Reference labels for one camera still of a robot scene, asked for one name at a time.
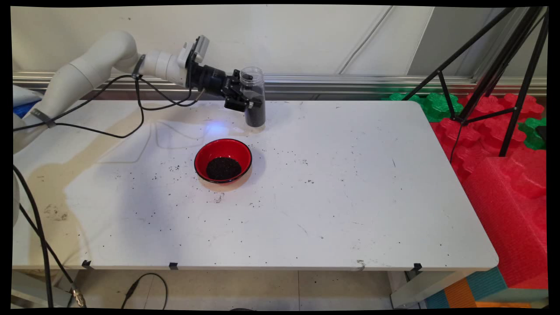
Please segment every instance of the black tripod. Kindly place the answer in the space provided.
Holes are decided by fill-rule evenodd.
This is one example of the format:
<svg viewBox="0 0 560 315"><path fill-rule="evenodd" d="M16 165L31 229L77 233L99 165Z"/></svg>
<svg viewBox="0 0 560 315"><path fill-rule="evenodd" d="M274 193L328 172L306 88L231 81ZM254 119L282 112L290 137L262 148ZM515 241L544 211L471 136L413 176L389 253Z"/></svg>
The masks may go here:
<svg viewBox="0 0 560 315"><path fill-rule="evenodd" d="M449 106L449 112L451 114L451 120L457 121L462 126L475 121L480 121L482 119L495 117L502 114L513 113L511 115L510 124L507 127L506 135L503 139L502 148L500 149L500 156L506 156L507 148L510 145L511 136L514 133L517 119L521 113L521 108L523 102L525 101L525 96L527 95L527 90L529 89L529 84L535 73L536 64L539 61L540 53L543 50L545 39L548 34L548 7L544 15L537 21L537 16L542 11L543 7L530 7L525 16L521 19L517 25L514 32L511 34L509 40L506 42L494 62L491 64L488 71L484 74L480 82L478 83L476 89L473 92L472 97L469 99L465 108L461 111L459 115L455 114L453 106L451 104L451 99L449 97L449 91L447 90L447 85L445 84L445 79L442 71L459 55L461 55L465 50L472 46L479 38L481 38L486 32L494 27L498 22L500 22L508 13L513 11L514 8L505 8L500 14L498 14L490 23L486 24L478 33L476 33L469 41L467 41L459 50L457 50L449 59L445 60L439 67L437 67L424 81L422 81L417 87L414 88L403 100L410 99L414 94L416 94L422 87L424 87L428 82L430 82L436 75L440 78L441 86L444 91L445 99L447 100L447 105ZM523 83L521 84L521 89L519 90L519 95L517 97L517 102L513 108L508 108L505 110L500 110L492 114L476 117L473 119L468 119L472 113L474 107L477 105L478 100L483 94L489 96L494 90L494 87L500 80L500 77L504 73L507 65L515 56L519 48L523 45L529 34L537 26L541 19L544 18L543 24L540 27L539 37L537 38L535 48L533 49L533 54L529 60L529 65L527 66L527 71L525 72L525 77L523 78Z"/></svg>

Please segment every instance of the black seeds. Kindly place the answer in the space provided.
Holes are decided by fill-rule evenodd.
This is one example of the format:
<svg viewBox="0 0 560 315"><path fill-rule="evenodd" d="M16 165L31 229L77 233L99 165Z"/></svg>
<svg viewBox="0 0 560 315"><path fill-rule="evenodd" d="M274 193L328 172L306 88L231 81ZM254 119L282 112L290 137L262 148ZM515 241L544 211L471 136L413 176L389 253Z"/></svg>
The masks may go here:
<svg viewBox="0 0 560 315"><path fill-rule="evenodd" d="M241 173L241 165L232 158L217 157L208 163L206 173L210 179L230 179Z"/></svg>

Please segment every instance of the table surface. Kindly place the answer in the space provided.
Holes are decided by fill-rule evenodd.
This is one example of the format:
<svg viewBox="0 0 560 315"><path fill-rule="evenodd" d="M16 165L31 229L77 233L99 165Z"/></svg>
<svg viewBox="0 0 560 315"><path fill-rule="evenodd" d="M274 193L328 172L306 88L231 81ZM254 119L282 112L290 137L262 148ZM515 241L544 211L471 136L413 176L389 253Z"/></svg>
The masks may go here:
<svg viewBox="0 0 560 315"><path fill-rule="evenodd" d="M68 268L84 260L123 269L498 264L417 103L269 101L264 128L247 126L222 101L145 115L123 140L58 126L14 155ZM136 101L93 101L62 120L123 135L140 113ZM193 167L198 150L219 138L241 140L253 154L250 171L226 186L199 179ZM21 215L12 266L43 266Z"/></svg>

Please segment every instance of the floor tile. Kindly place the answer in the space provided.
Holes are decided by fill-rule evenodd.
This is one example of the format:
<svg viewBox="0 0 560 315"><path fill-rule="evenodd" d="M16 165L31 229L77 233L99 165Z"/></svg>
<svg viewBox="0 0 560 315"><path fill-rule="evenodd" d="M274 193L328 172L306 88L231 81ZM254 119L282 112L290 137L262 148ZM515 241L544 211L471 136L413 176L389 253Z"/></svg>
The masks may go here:
<svg viewBox="0 0 560 315"><path fill-rule="evenodd" d="M386 272L300 271L301 311L392 309Z"/></svg>
<svg viewBox="0 0 560 315"><path fill-rule="evenodd" d="M169 288L166 309L297 311L297 271L158 271ZM146 309L161 309L165 287L155 278Z"/></svg>
<svg viewBox="0 0 560 315"><path fill-rule="evenodd" d="M120 308L130 286L145 270L82 270L75 283L82 291L88 308ZM145 276L138 283L125 308L144 308L154 276Z"/></svg>

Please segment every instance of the cable clip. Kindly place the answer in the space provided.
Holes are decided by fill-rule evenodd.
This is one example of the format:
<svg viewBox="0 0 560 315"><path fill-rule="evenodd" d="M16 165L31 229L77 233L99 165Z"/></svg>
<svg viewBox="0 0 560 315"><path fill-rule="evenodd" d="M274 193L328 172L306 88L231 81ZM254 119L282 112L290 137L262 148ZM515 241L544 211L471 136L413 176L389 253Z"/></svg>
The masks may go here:
<svg viewBox="0 0 560 315"><path fill-rule="evenodd" d="M412 268L410 271L415 271L416 273L418 273L418 271L420 271L420 269L422 269L422 264L421 263L414 263L414 268Z"/></svg>
<svg viewBox="0 0 560 315"><path fill-rule="evenodd" d="M136 66L134 66L134 71L132 71L132 77L135 78L136 80L141 78L143 75L139 75L138 72L140 71L140 66L142 65L142 63L144 62L144 59L146 58L146 55L141 55L140 59L138 59L138 62L136 63Z"/></svg>
<svg viewBox="0 0 560 315"><path fill-rule="evenodd" d="M31 115L39 118L42 122L46 124L47 127L53 128L57 124L51 119L51 117L47 116L45 113L41 112L39 109L32 109Z"/></svg>
<svg viewBox="0 0 560 315"><path fill-rule="evenodd" d="M91 260L84 260L82 262L82 267L84 267L85 269L93 269L90 265L91 265Z"/></svg>

